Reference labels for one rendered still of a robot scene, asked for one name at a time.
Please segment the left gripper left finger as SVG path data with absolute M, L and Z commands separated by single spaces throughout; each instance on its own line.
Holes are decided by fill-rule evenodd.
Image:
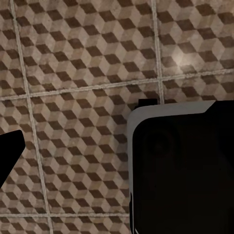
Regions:
M 0 188 L 25 149 L 21 130 L 0 135 Z

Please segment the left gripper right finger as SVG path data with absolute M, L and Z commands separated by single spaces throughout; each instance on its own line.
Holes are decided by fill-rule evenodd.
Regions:
M 220 150 L 234 168 L 234 132 L 223 130 L 218 144 Z

